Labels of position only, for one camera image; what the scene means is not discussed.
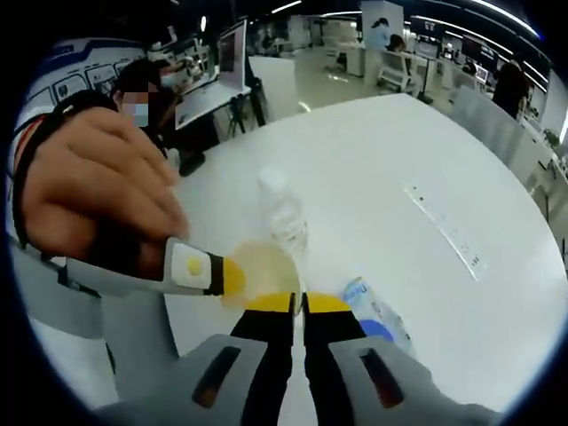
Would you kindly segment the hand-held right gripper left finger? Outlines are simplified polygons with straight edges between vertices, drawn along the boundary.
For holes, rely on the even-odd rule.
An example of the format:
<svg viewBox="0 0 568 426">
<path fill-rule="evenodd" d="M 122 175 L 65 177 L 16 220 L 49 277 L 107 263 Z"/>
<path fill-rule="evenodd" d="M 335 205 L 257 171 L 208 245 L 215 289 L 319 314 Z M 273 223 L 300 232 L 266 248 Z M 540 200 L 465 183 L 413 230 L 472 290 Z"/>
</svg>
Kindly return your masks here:
<svg viewBox="0 0 568 426">
<path fill-rule="evenodd" d="M 295 296 L 261 296 L 230 335 L 180 358 L 145 396 L 100 409 L 105 425 L 275 425 L 291 375 Z"/>
</svg>

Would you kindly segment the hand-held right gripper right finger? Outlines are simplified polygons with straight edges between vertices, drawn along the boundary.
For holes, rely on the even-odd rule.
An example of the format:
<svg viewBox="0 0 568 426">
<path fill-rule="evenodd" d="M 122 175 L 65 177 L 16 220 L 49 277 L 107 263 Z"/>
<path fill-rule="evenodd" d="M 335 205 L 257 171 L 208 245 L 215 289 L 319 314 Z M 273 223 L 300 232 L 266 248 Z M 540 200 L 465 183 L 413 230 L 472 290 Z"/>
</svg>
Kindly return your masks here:
<svg viewBox="0 0 568 426">
<path fill-rule="evenodd" d="M 495 425 L 499 414 L 460 404 L 428 368 L 383 337 L 365 335 L 336 296 L 303 295 L 304 368 L 320 425 Z"/>
</svg>

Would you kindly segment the person's left hand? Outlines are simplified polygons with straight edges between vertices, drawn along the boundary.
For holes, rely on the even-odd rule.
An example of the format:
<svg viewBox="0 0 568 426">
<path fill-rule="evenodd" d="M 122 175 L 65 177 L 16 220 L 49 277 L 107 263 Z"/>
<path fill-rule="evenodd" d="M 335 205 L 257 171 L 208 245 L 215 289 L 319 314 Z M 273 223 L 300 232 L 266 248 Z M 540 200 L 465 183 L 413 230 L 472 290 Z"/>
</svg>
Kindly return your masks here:
<svg viewBox="0 0 568 426">
<path fill-rule="evenodd" d="M 21 192 L 22 224 L 46 255 L 159 280 L 168 238 L 189 234 L 172 192 L 178 180 L 130 119 L 89 108 L 35 150 Z"/>
</svg>

